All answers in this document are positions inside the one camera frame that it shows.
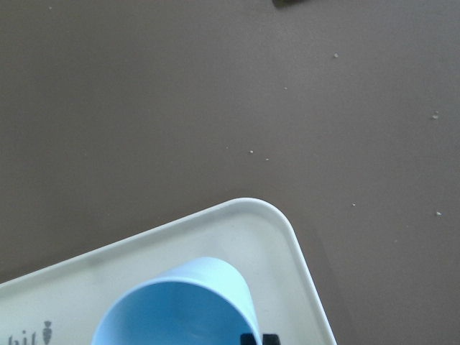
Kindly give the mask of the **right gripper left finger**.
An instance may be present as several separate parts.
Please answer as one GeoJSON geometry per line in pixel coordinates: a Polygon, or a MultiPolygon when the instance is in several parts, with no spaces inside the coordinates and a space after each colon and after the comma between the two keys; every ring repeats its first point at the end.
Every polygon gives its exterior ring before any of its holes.
{"type": "Polygon", "coordinates": [[[240,336],[241,345],[257,345],[256,339],[252,333],[243,333],[240,336]]]}

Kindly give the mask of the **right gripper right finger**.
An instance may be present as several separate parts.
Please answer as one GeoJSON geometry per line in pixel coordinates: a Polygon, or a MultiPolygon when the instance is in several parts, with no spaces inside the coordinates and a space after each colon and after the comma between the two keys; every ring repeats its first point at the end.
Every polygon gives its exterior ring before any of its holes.
{"type": "Polygon", "coordinates": [[[276,333],[264,333],[262,337],[263,345],[280,345],[280,337],[276,333]]]}

